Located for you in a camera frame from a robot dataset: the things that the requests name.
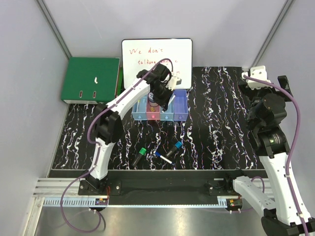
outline whiteboard frame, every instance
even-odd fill
[[[125,40],[152,40],[152,39],[154,39],[154,40],[159,40],[159,39],[190,39],[190,40],[191,40],[191,84],[192,84],[192,65],[193,65],[193,64],[192,64],[192,60],[193,60],[192,53],[193,53],[193,40],[192,40],[191,38],[125,38],[125,39],[123,39],[122,42],[121,42],[123,73],[124,73],[123,42],[124,42]]]

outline blue cap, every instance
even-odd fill
[[[177,142],[177,143],[175,144],[175,146],[177,147],[177,149],[179,149],[179,148],[182,146],[182,143],[181,143],[181,142]]]

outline table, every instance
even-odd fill
[[[248,139],[248,101],[237,87],[241,67],[194,67],[192,72],[187,121],[134,121],[130,110],[123,119],[125,134],[113,148],[110,170],[263,169]],[[94,105],[69,106],[50,177],[69,173],[60,170],[81,173],[90,167],[95,145],[87,142],[87,131],[94,111]],[[156,150],[165,154],[177,141],[183,148],[170,158],[174,166],[153,155]],[[133,168],[141,148],[148,152]]]

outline green cap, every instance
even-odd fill
[[[141,148],[141,150],[139,151],[140,154],[145,155],[147,152],[147,150],[145,148]]]

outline wall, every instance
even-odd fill
[[[51,163],[67,60],[34,0],[0,1],[0,32],[0,228],[15,236]]]
[[[75,57],[121,57],[126,38],[190,37],[194,66],[249,67],[285,0],[45,2]]]
[[[286,75],[293,96],[297,99],[301,114],[299,141],[294,151],[292,165],[303,200],[315,216],[315,1],[295,1],[282,25],[271,41],[258,65],[266,65],[269,80],[277,82],[278,75]],[[282,128],[292,142],[296,125],[296,112],[292,104],[287,104],[288,117]]]

